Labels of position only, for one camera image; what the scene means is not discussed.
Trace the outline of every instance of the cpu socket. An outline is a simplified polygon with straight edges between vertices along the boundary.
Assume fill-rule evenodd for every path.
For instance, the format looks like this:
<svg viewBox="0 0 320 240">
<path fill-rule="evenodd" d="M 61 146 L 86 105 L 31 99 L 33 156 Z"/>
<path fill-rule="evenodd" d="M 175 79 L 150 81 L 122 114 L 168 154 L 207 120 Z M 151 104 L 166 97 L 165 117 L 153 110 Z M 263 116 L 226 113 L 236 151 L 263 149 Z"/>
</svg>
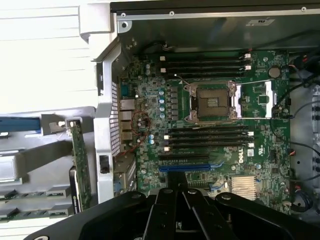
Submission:
<svg viewBox="0 0 320 240">
<path fill-rule="evenodd" d="M 237 115 L 232 105 L 237 87 L 232 81 L 193 82 L 184 90 L 190 94 L 190 114 L 184 118 L 188 123 L 228 123 Z"/>
</svg>

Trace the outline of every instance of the motherboard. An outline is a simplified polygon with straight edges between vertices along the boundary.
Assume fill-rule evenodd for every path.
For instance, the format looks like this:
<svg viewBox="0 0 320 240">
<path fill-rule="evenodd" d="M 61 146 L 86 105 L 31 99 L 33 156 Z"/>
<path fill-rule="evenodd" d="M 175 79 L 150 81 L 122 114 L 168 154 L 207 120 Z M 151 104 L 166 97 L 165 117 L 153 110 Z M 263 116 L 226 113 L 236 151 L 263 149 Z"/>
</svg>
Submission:
<svg viewBox="0 0 320 240">
<path fill-rule="evenodd" d="M 138 190 L 148 195 L 181 171 L 212 198 L 232 192 L 289 214 L 280 174 L 290 172 L 289 100 L 273 110 L 289 88 L 288 64 L 286 51 L 135 57 L 119 76 L 119 120 Z"/>
</svg>

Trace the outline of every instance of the heatsink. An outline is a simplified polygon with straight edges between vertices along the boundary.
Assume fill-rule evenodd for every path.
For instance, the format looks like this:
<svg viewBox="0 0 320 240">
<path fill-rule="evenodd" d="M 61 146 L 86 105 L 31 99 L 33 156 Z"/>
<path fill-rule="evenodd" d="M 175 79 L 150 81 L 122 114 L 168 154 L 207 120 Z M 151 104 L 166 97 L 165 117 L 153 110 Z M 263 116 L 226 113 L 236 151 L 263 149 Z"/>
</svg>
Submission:
<svg viewBox="0 0 320 240">
<path fill-rule="evenodd" d="M 255 200 L 257 198 L 256 176 L 233 176 L 231 178 L 231 192 L 240 197 Z"/>
</svg>

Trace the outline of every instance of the white label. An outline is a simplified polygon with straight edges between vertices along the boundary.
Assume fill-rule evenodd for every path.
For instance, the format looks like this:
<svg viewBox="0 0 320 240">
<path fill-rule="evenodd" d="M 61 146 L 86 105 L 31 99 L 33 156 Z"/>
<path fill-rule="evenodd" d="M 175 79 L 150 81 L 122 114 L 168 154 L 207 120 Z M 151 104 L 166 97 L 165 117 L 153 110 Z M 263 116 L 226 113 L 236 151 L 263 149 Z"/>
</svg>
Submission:
<svg viewBox="0 0 320 240">
<path fill-rule="evenodd" d="M 259 148 L 258 154 L 259 156 L 262 156 L 264 154 L 264 149 L 262 147 Z"/>
<path fill-rule="evenodd" d="M 239 151 L 239 163 L 243 164 L 244 163 L 244 150 L 241 148 Z"/>
<path fill-rule="evenodd" d="M 255 155 L 255 151 L 253 149 L 248 149 L 247 150 L 247 156 L 248 157 L 253 157 Z"/>
<path fill-rule="evenodd" d="M 249 21 L 246 26 L 268 26 L 272 24 L 275 20 L 274 19 L 254 19 Z"/>
</svg>

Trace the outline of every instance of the blue pcie slot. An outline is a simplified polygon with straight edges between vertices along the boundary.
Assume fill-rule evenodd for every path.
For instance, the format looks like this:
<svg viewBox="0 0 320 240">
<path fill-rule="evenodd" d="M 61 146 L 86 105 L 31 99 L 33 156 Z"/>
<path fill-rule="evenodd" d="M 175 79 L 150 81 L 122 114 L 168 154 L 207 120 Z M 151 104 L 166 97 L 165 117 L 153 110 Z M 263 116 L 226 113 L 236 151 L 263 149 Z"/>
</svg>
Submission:
<svg viewBox="0 0 320 240">
<path fill-rule="evenodd" d="M 190 171 L 210 171 L 210 164 L 191 164 L 191 165 L 166 165 L 159 166 L 160 172 L 190 172 Z"/>
</svg>

